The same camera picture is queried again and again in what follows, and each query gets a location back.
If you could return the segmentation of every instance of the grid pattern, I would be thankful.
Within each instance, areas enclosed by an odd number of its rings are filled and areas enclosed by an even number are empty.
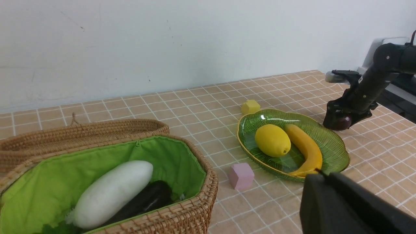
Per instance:
[[[171,133],[198,146],[219,176],[209,232],[301,233],[302,184],[282,181],[245,155],[236,138],[240,105],[256,100],[262,108],[297,112],[322,122],[326,103],[346,85],[329,84],[318,71],[120,97],[0,115],[0,139],[71,123],[123,118],[154,118]],[[344,174],[384,200],[416,216],[416,125],[380,106],[374,117],[338,132],[351,157]],[[247,162],[255,173],[245,191],[231,188],[226,173]]]

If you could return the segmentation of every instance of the wicker basket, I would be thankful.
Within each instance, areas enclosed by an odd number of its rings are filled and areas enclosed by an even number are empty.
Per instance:
[[[169,133],[169,126],[155,119],[123,119],[40,130],[0,141],[0,172],[9,172],[31,156],[85,147],[143,133]]]
[[[218,191],[218,176],[212,169],[211,165],[206,161],[204,156],[199,152],[190,141],[164,133],[146,132],[144,134],[126,137],[118,140],[107,140],[98,144],[78,147],[71,150],[55,151],[48,154],[33,156],[26,160],[23,164],[17,166],[9,172],[6,177],[0,180],[0,191],[3,193],[14,181],[22,174],[33,168],[44,159],[62,155],[68,152],[75,152],[84,149],[118,144],[123,142],[136,141],[151,136],[165,136],[172,139],[180,140],[186,143],[194,156],[198,159],[202,168],[206,172],[206,178],[199,194],[183,202],[177,203],[165,209],[149,213],[135,220],[101,230],[99,234],[133,234],[133,233],[207,233],[210,223],[212,209],[215,203]]]

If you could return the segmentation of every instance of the pink cube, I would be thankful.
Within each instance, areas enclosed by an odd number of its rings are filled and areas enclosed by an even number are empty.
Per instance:
[[[234,189],[246,189],[253,183],[254,172],[246,162],[234,164],[228,173],[228,179]]]

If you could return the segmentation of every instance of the green leaf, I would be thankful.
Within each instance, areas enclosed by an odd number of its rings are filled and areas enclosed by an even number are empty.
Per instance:
[[[80,234],[82,229],[74,226],[73,224],[66,224],[65,221],[62,221],[58,224],[57,227],[53,228],[48,224],[43,225],[41,233],[35,234]]]

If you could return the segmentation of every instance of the green fabric lining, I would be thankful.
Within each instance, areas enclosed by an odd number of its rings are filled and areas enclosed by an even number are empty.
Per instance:
[[[64,154],[42,161],[2,195],[0,232],[31,234],[44,224],[57,226],[88,186],[131,160],[153,164],[151,181],[166,181],[173,200],[196,196],[206,176],[184,142],[162,136]]]

